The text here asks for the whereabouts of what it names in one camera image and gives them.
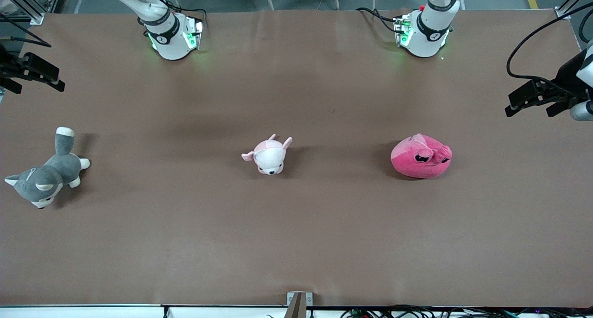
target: pink plush pig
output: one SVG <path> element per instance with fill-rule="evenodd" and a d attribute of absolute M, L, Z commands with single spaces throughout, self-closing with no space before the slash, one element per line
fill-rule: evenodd
<path fill-rule="evenodd" d="M 261 174 L 279 174 L 284 169 L 284 157 L 286 149 L 292 143 L 292 138 L 287 138 L 284 144 L 274 140 L 276 134 L 261 143 L 250 153 L 241 155 L 246 162 L 254 161 Z"/>
<path fill-rule="evenodd" d="M 393 148 L 391 163 L 405 176 L 426 179 L 445 172 L 452 157 L 447 145 L 426 135 L 415 134 Z"/>

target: plush dog ear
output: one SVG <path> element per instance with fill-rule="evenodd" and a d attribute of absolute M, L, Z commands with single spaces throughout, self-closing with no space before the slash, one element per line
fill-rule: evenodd
<path fill-rule="evenodd" d="M 9 176 L 4 178 L 7 184 L 14 186 L 17 182 L 19 182 L 19 175 L 15 174 L 14 176 Z"/>
<path fill-rule="evenodd" d="M 49 191 L 50 189 L 53 188 L 53 185 L 52 184 L 47 184 L 47 185 L 35 184 L 35 187 L 37 187 L 39 189 L 39 191 Z"/>
<path fill-rule="evenodd" d="M 284 144 L 282 145 L 282 149 L 288 149 L 288 145 L 290 145 L 292 143 L 292 138 L 287 138 L 286 141 L 284 141 Z"/>
<path fill-rule="evenodd" d="M 254 152 L 251 151 L 250 153 L 243 153 L 243 154 L 241 154 L 241 157 L 243 157 L 243 160 L 244 161 L 250 162 L 250 161 L 253 160 L 253 154 L 254 154 Z"/>

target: plush eye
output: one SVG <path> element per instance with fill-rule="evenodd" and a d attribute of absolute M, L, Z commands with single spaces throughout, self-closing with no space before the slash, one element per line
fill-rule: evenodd
<path fill-rule="evenodd" d="M 430 160 L 430 157 L 421 157 L 420 155 L 416 155 L 417 162 L 428 162 L 428 160 Z"/>

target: plush toy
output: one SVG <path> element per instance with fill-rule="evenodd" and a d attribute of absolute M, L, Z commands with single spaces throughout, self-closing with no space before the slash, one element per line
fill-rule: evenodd
<path fill-rule="evenodd" d="M 261 174 L 279 174 L 284 169 L 284 156 L 286 149 L 292 143 L 292 138 L 287 138 L 284 144 L 274 140 L 276 134 L 261 143 L 250 153 L 241 155 L 246 162 L 254 161 Z"/>
<path fill-rule="evenodd" d="M 393 148 L 391 163 L 405 176 L 426 179 L 445 172 L 452 157 L 447 145 L 426 135 L 415 134 Z"/>
<path fill-rule="evenodd" d="M 43 166 L 37 166 L 15 176 L 6 177 L 9 185 L 17 193 L 29 200 L 37 208 L 43 209 L 53 202 L 53 198 L 64 187 L 78 187 L 78 174 L 91 166 L 86 158 L 78 158 L 72 151 L 74 146 L 74 131 L 60 127 L 56 130 L 56 154 L 51 156 Z"/>

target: brown table surface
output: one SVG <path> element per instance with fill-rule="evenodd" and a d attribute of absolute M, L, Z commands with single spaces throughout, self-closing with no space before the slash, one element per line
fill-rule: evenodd
<path fill-rule="evenodd" d="M 531 108 L 508 54 L 552 10 L 460 12 L 414 58 L 359 12 L 209 15 L 204 52 L 165 61 L 136 16 L 48 15 L 26 45 L 63 94 L 23 82 L 0 104 L 2 176 L 53 154 L 58 126 L 91 159 L 37 210 L 0 185 L 0 303 L 591 305 L 591 123 Z M 553 77 L 578 52 L 568 21 L 513 68 Z M 240 154 L 279 134 L 280 176 Z M 396 142 L 454 157 L 397 175 Z"/>

